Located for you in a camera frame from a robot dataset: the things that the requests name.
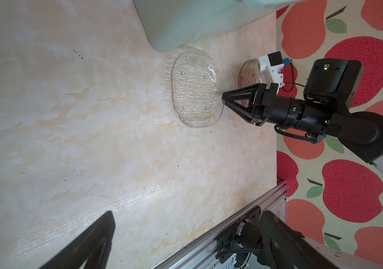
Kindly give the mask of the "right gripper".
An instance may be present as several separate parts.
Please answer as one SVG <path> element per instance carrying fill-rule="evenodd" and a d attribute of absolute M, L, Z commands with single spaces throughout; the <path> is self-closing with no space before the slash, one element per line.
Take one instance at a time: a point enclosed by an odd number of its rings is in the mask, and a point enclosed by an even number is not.
<path fill-rule="evenodd" d="M 304 88 L 304 98 L 265 93 L 266 84 L 254 84 L 223 93 L 228 108 L 248 123 L 266 122 L 290 128 L 320 141 L 326 135 L 357 144 L 374 142 L 378 125 L 359 118 L 349 109 L 364 74 L 357 60 L 319 59 L 314 62 Z"/>

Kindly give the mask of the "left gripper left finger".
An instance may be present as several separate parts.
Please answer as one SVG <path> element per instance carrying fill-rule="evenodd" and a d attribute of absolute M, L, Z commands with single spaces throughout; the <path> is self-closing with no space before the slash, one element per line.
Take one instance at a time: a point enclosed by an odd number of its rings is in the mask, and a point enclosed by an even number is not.
<path fill-rule="evenodd" d="M 107 211 L 41 267 L 43 269 L 104 269 L 111 252 L 114 232 L 114 215 L 112 211 Z"/>

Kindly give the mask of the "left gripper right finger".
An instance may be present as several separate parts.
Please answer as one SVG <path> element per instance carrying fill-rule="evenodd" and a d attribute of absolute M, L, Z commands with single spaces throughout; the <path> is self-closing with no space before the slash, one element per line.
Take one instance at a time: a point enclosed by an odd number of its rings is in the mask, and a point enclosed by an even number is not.
<path fill-rule="evenodd" d="M 259 218 L 262 247 L 259 258 L 272 269 L 335 269 L 295 231 L 271 211 Z"/>

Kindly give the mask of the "grey glass plate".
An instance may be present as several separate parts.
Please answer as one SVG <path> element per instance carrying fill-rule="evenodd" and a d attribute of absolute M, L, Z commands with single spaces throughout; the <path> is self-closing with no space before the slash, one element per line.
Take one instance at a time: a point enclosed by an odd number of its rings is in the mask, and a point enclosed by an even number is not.
<path fill-rule="evenodd" d="M 238 75 L 238 87 L 243 88 L 262 83 L 257 59 L 249 59 L 242 65 Z"/>

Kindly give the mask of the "clear glass plate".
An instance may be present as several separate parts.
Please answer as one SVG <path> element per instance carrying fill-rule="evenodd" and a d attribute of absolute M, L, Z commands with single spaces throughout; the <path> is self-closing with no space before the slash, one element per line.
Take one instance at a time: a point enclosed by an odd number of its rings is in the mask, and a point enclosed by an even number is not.
<path fill-rule="evenodd" d="M 190 46 L 175 48 L 167 55 L 165 85 L 177 119 L 194 129 L 216 124 L 224 110 L 224 78 L 216 61 Z"/>

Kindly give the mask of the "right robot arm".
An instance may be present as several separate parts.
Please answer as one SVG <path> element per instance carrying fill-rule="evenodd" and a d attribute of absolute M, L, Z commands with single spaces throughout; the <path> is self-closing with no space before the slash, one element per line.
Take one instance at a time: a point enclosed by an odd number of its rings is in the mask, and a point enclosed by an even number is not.
<path fill-rule="evenodd" d="M 364 67 L 359 61 L 319 59 L 314 62 L 303 99 L 280 96 L 279 85 L 254 84 L 223 93 L 224 104 L 246 122 L 289 136 L 289 129 L 303 132 L 297 140 L 319 143 L 335 137 L 365 163 L 383 173 L 383 116 L 349 111 Z"/>

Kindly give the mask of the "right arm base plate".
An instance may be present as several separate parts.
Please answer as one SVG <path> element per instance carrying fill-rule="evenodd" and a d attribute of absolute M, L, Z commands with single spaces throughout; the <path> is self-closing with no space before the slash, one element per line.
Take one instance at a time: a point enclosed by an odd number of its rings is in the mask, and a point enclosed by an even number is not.
<path fill-rule="evenodd" d="M 225 251 L 237 251 L 242 248 L 257 249 L 262 243 L 259 230 L 259 217 L 261 208 L 256 206 L 248 211 L 237 221 L 231 224 L 217 236 L 217 253 Z M 243 269 L 251 257 L 251 253 L 224 254 L 217 258 L 223 265 L 232 265 L 235 269 Z"/>

